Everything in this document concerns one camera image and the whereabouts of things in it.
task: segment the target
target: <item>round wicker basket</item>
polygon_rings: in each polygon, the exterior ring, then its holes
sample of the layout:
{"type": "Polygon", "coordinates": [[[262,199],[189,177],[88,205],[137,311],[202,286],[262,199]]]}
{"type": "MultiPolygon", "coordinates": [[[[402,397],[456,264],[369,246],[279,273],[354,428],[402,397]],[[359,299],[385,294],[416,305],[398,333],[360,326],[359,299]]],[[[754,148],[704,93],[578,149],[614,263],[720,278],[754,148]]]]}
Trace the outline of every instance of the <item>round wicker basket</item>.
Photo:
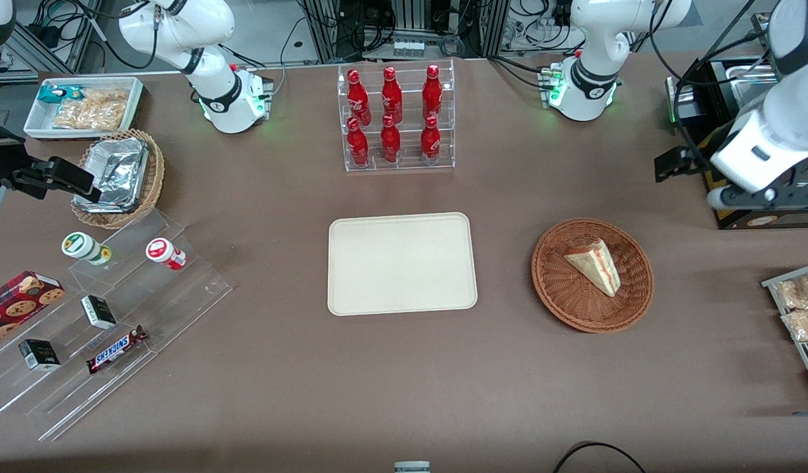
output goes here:
{"type": "Polygon", "coordinates": [[[533,284],[555,317],[585,332],[626,329],[644,316],[652,302],[650,260],[625,231],[598,219],[569,219],[550,228],[533,251],[533,284]],[[620,275],[620,289],[608,297],[564,259],[574,246],[601,238],[620,275]]]}
{"type": "MultiPolygon", "coordinates": [[[[148,168],[144,173],[144,183],[142,185],[141,198],[139,207],[128,214],[90,214],[78,209],[74,204],[71,204],[71,211],[77,216],[80,221],[85,224],[92,225],[93,227],[103,227],[107,230],[118,230],[127,225],[129,221],[133,221],[140,214],[147,212],[155,206],[158,200],[158,195],[162,191],[162,179],[164,179],[164,157],[162,150],[158,149],[156,141],[150,135],[140,131],[140,129],[128,129],[109,137],[103,137],[101,140],[123,140],[125,138],[139,138],[148,144],[150,147],[150,156],[148,157],[148,168]]],[[[83,158],[80,159],[80,167],[83,167],[88,158],[89,150],[83,153],[83,158]]]]}

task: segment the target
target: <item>clear acrylic display stand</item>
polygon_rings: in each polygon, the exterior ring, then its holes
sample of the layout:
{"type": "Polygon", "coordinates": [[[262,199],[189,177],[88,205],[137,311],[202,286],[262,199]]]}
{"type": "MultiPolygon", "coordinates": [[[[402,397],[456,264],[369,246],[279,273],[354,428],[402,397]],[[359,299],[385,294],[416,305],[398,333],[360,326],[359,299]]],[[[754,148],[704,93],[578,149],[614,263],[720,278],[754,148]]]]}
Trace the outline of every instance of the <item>clear acrylic display stand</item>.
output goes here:
{"type": "Polygon", "coordinates": [[[380,144],[380,131],[383,128],[381,119],[384,106],[380,98],[380,90],[384,86],[383,66],[378,64],[351,64],[339,66],[338,69],[338,104],[340,107],[340,132],[343,135],[343,155],[346,171],[397,171],[414,169],[453,168],[456,164],[455,141],[455,79],[454,62],[452,60],[434,60],[433,62],[396,62],[395,75],[404,102],[404,120],[398,124],[401,132],[401,159],[398,164],[389,164],[384,158],[380,144]],[[439,159],[437,164],[426,166],[422,163],[422,88],[428,75],[428,65],[439,66],[439,81],[442,83],[442,111],[438,114],[438,129],[442,135],[439,142],[439,159]],[[349,153],[346,135],[349,130],[346,120],[351,116],[349,109],[349,81],[346,72],[356,69],[360,73],[360,81],[369,93],[369,108],[372,123],[363,128],[369,141],[369,165],[357,168],[349,153]]]}
{"type": "Polygon", "coordinates": [[[59,305],[1,341],[0,411],[26,414],[40,441],[54,440],[223,299],[232,287],[191,248],[182,230],[152,210],[104,242],[112,249],[107,264],[72,265],[60,281],[68,292],[59,305]],[[155,237],[165,237],[185,252],[188,261],[181,270],[146,259],[144,248],[155,237]],[[89,324],[80,304],[86,294],[106,299],[118,320],[114,329],[89,324]],[[89,374],[86,360],[139,325],[146,340],[97,374],[89,374]],[[17,348],[26,338],[49,341],[62,366],[51,372],[30,371],[17,348]]]}

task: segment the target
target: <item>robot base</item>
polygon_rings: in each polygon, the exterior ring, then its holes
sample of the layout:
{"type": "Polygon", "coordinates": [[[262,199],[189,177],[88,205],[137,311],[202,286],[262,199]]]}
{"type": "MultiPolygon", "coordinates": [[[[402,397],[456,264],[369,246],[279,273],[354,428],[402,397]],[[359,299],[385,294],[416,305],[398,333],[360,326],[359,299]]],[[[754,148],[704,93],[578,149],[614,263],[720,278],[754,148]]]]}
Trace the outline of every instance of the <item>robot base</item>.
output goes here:
{"type": "Polygon", "coordinates": [[[241,93],[223,113],[208,110],[200,100],[203,113],[212,125],[224,133],[240,133],[260,120],[269,119],[273,83],[247,71],[236,71],[241,79],[241,93]]]}
{"type": "Polygon", "coordinates": [[[545,108],[555,108],[571,120],[590,121],[601,116],[602,111],[611,104],[617,84],[612,85],[608,94],[599,99],[588,99],[570,77],[570,66],[575,61],[575,57],[569,57],[563,62],[554,62],[549,72],[539,73],[540,86],[554,87],[553,90],[541,91],[541,102],[545,108]]]}

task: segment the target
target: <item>coca-cola bottle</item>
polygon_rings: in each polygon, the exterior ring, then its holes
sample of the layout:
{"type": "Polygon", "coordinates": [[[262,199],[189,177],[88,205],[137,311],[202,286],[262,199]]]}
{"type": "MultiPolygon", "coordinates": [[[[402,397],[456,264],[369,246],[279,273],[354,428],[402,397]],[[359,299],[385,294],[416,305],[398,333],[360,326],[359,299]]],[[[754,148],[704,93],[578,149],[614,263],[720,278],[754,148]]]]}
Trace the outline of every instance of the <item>coca-cola bottle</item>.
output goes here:
{"type": "Polygon", "coordinates": [[[346,74],[349,78],[349,108],[352,116],[359,120],[360,125],[369,126],[372,123],[372,113],[369,111],[369,94],[366,87],[360,83],[360,74],[354,69],[346,74]]]}
{"type": "Polygon", "coordinates": [[[349,143],[349,153],[354,161],[354,166],[365,168],[369,165],[369,142],[366,141],[366,135],[360,129],[360,123],[356,118],[349,117],[346,125],[349,126],[346,141],[349,143]]]}
{"type": "Polygon", "coordinates": [[[384,116],[384,128],[380,131],[380,142],[384,147],[384,160],[389,164],[398,164],[401,159],[401,133],[395,126],[391,114],[384,116]]]}
{"type": "Polygon", "coordinates": [[[422,89],[422,115],[427,120],[431,114],[438,116],[440,111],[442,111],[442,84],[439,82],[439,66],[431,64],[428,66],[428,80],[424,82],[422,89]]]}
{"type": "Polygon", "coordinates": [[[401,85],[395,78],[395,67],[384,68],[384,88],[380,90],[380,96],[384,100],[384,113],[391,114],[395,124],[404,120],[404,104],[401,98],[401,85]]]}
{"type": "Polygon", "coordinates": [[[432,166],[439,161],[439,140],[442,135],[436,128],[436,116],[431,114],[424,121],[422,130],[422,162],[425,166],[432,166]]]}

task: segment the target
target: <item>table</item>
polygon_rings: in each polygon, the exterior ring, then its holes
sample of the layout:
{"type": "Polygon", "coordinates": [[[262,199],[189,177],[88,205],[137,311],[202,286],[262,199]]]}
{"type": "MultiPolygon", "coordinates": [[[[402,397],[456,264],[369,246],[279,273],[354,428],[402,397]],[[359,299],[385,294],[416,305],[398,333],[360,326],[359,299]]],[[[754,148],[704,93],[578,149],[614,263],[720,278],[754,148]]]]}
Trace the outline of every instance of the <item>table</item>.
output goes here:
{"type": "MultiPolygon", "coordinates": [[[[0,471],[548,471],[591,439],[649,470],[808,471],[808,418],[788,415],[808,409],[808,377],[759,287],[808,264],[808,230],[723,233],[699,177],[654,183],[680,140],[653,56],[629,59],[591,123],[485,60],[456,68],[457,168],[395,176],[343,170],[336,67],[290,69],[272,119],[242,135],[203,120],[182,76],[142,76],[140,128],[167,160],[158,207],[236,290],[56,442],[1,414],[0,471]],[[328,225],[428,212],[470,218],[477,305],[331,315],[328,225]],[[650,311],[625,332],[576,332],[533,290],[536,240],[578,216],[629,231],[653,265],[650,311]]],[[[108,236],[69,198],[9,195],[0,284],[63,272],[70,231],[108,236]]]]}

